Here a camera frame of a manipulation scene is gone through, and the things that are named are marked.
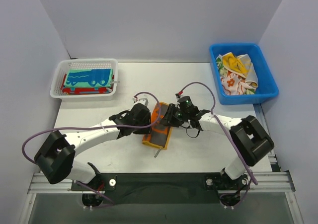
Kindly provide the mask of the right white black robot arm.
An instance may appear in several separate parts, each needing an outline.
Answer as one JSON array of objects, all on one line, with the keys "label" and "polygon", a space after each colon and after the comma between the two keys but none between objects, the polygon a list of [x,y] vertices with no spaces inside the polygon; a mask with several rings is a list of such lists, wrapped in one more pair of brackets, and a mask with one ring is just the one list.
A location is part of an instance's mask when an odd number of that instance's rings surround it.
[{"label": "right white black robot arm", "polygon": [[232,144],[237,157],[228,164],[223,172],[231,180],[236,180],[244,173],[251,175],[250,167],[255,166],[270,151],[274,142],[254,116],[231,118],[200,110],[193,105],[189,96],[178,99],[177,104],[169,104],[160,124],[181,127],[187,123],[188,128],[224,134]]}]

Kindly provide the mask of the grey orange-edged towel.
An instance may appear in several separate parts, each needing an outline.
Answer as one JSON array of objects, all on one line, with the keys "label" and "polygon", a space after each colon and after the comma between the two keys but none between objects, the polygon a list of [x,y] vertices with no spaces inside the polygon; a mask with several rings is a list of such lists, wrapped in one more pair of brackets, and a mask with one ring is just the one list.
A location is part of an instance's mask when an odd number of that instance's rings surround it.
[{"label": "grey orange-edged towel", "polygon": [[160,102],[159,105],[156,105],[154,107],[153,112],[151,114],[151,122],[154,122],[158,117],[159,109],[159,119],[152,126],[151,132],[149,134],[144,135],[142,139],[143,145],[157,149],[154,158],[156,158],[162,150],[167,149],[170,135],[172,133],[172,127],[160,124],[161,119],[164,117],[168,110],[167,103]]}]

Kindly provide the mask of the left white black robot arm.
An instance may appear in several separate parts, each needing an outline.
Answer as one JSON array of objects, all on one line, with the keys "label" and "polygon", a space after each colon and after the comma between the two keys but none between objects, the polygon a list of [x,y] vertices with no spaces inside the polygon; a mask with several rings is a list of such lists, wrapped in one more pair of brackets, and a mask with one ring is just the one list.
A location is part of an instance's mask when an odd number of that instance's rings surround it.
[{"label": "left white black robot arm", "polygon": [[35,163],[44,173],[50,184],[65,179],[88,184],[100,178],[101,173],[91,163],[75,160],[80,153],[106,141],[120,139],[130,134],[148,134],[151,127],[151,112],[141,102],[135,103],[130,111],[110,116],[94,130],[61,134],[54,131],[49,134],[34,157]]}]

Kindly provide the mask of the red blue tiger towel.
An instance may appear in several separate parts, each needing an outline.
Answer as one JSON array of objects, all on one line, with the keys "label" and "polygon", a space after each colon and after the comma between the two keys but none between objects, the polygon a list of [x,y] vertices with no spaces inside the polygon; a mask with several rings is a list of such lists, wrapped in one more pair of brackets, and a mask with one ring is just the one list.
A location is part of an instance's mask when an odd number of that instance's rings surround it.
[{"label": "red blue tiger towel", "polygon": [[93,88],[93,87],[77,87],[77,88],[70,88],[66,87],[64,85],[64,82],[66,80],[66,74],[63,77],[63,82],[60,87],[60,90],[62,93],[65,93],[67,95],[87,95],[87,94],[109,94],[113,91],[114,84],[111,84],[110,87],[99,87],[99,88]]}]

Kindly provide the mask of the green teal towel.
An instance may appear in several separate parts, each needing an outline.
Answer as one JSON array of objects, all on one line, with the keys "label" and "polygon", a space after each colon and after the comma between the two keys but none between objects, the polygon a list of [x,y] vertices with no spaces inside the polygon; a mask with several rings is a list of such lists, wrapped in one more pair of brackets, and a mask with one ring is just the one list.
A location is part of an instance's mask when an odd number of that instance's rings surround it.
[{"label": "green teal towel", "polygon": [[113,74],[114,69],[69,70],[63,85],[69,88],[109,87]]}]

